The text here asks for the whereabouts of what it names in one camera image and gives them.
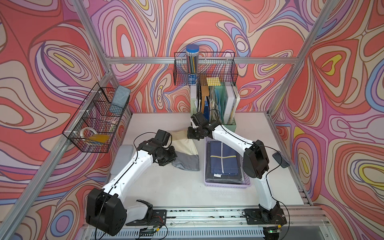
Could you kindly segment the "beige grey striped cloth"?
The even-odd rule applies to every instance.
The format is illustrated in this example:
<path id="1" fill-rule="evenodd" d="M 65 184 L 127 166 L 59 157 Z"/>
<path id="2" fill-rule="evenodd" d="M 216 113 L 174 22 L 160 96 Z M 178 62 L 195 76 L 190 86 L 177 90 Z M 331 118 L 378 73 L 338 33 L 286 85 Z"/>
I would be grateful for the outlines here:
<path id="1" fill-rule="evenodd" d="M 171 132 L 173 141 L 172 147 L 175 148 L 177 157 L 172 162 L 172 166 L 190 172 L 200 171 L 200 160 L 198 150 L 192 139 L 188 139 L 187 130 Z"/>

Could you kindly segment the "navy cloth yellow stripe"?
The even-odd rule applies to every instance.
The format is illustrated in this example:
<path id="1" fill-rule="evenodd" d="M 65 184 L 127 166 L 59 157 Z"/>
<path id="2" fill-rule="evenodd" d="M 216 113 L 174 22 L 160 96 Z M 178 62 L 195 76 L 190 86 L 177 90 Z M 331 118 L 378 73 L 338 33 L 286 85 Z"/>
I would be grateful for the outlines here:
<path id="1" fill-rule="evenodd" d="M 211 141 L 208 143 L 210 173 L 222 176 L 238 176 L 240 174 L 237 152 L 228 145 Z"/>

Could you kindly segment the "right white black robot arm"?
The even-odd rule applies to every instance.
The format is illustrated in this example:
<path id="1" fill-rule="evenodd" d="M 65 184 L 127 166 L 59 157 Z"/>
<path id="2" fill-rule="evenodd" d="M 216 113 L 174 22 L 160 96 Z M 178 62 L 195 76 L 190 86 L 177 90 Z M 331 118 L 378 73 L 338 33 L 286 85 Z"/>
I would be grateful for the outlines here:
<path id="1" fill-rule="evenodd" d="M 191 116 L 193 127 L 188 128 L 189 139 L 200 140 L 206 137 L 220 141 L 243 157 L 244 173 L 255 180 L 259 196 L 259 207 L 272 212 L 280 208 L 279 202 L 273 197 L 268 180 L 269 157 L 266 146 L 261 141 L 252 142 L 230 131 L 217 121 L 209 121 L 203 113 Z"/>

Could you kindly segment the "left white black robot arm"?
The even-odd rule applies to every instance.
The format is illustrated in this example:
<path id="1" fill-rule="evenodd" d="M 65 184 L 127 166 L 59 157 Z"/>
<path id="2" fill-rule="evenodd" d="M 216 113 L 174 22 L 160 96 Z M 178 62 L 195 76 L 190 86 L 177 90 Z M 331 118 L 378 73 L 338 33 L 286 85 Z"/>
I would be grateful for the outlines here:
<path id="1" fill-rule="evenodd" d="M 124 206 L 129 188 L 152 164 L 166 166 L 177 158 L 172 146 L 172 135 L 158 130 L 155 137 L 140 143 L 136 153 L 125 167 L 101 189 L 94 188 L 88 194 L 86 223 L 110 236 L 115 236 L 126 224 L 149 224 L 154 217 L 153 205 L 136 200 Z"/>

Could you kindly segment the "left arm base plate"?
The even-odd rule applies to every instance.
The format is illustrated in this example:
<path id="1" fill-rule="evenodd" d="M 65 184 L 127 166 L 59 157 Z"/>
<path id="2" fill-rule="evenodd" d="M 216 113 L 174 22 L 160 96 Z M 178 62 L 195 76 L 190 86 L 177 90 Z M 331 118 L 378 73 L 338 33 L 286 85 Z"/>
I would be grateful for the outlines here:
<path id="1" fill-rule="evenodd" d="M 156 222 L 165 224 L 168 211 L 166 209 L 156 209 L 153 204 L 136 200 L 131 202 L 127 209 L 126 226 L 150 226 Z"/>

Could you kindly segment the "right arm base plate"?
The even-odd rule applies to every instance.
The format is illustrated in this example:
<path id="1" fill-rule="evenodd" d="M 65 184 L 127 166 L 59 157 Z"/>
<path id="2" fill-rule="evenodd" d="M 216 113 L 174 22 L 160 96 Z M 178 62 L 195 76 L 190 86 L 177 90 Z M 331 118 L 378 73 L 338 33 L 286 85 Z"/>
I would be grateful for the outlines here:
<path id="1" fill-rule="evenodd" d="M 284 211 L 280 208 L 276 210 L 244 209 L 243 215 L 248 225 L 285 225 L 288 223 Z"/>

